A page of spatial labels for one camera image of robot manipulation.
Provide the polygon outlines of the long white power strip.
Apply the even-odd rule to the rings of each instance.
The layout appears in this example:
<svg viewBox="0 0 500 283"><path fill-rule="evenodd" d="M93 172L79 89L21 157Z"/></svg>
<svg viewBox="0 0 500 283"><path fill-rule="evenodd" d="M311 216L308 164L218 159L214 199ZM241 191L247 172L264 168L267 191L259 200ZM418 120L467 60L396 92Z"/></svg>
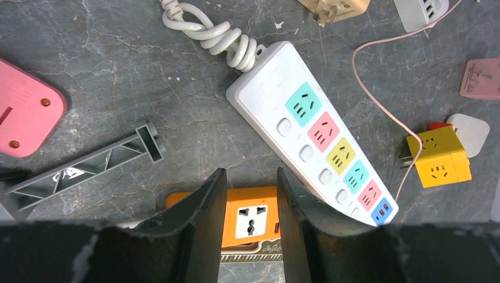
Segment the long white power strip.
<svg viewBox="0 0 500 283"><path fill-rule="evenodd" d="M226 98L306 188L371 226L399 207L293 44L256 49L256 65Z"/></svg>

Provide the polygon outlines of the white power strip with USB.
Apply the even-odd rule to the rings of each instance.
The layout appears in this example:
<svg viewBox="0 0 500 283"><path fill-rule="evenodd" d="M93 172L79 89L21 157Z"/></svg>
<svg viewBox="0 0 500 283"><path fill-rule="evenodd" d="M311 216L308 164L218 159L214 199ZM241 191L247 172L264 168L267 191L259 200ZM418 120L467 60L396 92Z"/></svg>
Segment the white power strip with USB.
<svg viewBox="0 0 500 283"><path fill-rule="evenodd" d="M436 21L449 8L448 0L394 0L406 32L413 32Z"/></svg>

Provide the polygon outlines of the pink cube socket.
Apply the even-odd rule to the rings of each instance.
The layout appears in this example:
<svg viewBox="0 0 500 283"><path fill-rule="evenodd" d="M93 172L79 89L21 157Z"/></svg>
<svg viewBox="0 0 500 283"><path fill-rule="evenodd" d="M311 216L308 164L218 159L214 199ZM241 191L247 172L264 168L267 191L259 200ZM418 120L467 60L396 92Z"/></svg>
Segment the pink cube socket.
<svg viewBox="0 0 500 283"><path fill-rule="evenodd" d="M499 101L499 58L468 61L459 95L478 100Z"/></svg>

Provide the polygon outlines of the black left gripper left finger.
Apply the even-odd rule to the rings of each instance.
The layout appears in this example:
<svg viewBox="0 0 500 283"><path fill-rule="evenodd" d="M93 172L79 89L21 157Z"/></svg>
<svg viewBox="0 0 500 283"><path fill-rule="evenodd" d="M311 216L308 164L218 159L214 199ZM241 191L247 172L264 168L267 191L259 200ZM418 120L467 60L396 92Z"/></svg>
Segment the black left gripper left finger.
<svg viewBox="0 0 500 283"><path fill-rule="evenodd" d="M2 282L216 282L226 170L133 229L102 220L1 223Z"/></svg>

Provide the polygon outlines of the pink adapter plug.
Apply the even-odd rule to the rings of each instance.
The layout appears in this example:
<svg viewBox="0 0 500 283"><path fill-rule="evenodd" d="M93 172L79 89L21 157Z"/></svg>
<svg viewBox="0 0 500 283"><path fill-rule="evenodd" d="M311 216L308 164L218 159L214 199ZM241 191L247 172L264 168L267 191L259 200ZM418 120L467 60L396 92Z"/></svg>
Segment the pink adapter plug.
<svg viewBox="0 0 500 283"><path fill-rule="evenodd" d="M1 153L33 154L67 109L66 98L56 88L1 60Z"/></svg>

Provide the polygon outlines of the white adapter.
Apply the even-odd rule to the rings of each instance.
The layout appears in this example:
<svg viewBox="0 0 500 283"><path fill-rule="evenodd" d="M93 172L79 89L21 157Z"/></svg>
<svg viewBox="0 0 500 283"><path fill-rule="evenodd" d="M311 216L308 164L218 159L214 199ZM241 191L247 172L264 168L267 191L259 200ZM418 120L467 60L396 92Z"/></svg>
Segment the white adapter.
<svg viewBox="0 0 500 283"><path fill-rule="evenodd" d="M477 156L489 134L489 124L481 119L459 113L451 115L446 122L453 125L467 157Z"/></svg>

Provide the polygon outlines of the yellow cube socket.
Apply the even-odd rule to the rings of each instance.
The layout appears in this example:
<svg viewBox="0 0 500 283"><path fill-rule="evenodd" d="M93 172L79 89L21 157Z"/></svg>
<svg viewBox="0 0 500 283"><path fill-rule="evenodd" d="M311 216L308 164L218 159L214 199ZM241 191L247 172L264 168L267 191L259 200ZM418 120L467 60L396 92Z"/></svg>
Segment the yellow cube socket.
<svg viewBox="0 0 500 283"><path fill-rule="evenodd" d="M422 151L413 136L406 137L410 154L417 158L415 166L424 188L465 182L472 179L465 148L452 126L418 134Z"/></svg>

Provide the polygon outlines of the tan dragon cube socket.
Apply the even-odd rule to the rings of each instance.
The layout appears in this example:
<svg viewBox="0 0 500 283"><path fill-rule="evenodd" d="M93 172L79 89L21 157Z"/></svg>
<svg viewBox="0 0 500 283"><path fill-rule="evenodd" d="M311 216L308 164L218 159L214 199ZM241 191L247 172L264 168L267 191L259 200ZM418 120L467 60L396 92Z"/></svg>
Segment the tan dragon cube socket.
<svg viewBox="0 0 500 283"><path fill-rule="evenodd" d="M298 0L312 12L320 27L343 21L366 12L371 0Z"/></svg>

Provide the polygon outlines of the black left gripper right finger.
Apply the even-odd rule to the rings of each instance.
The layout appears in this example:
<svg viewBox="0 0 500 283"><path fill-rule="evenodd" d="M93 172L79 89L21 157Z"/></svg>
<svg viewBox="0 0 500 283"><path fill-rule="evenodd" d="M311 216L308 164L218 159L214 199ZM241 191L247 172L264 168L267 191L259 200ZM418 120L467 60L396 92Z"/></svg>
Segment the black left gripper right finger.
<svg viewBox="0 0 500 283"><path fill-rule="evenodd" d="M355 221L277 170L287 282L498 282L497 223Z"/></svg>

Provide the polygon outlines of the orange power strip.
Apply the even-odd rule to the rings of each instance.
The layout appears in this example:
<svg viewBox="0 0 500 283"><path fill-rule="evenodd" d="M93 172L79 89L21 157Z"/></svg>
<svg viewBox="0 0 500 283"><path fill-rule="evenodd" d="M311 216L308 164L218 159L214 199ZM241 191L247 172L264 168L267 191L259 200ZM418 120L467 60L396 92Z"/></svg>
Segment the orange power strip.
<svg viewBox="0 0 500 283"><path fill-rule="evenodd" d="M280 237L275 186L228 189L222 247Z"/></svg>

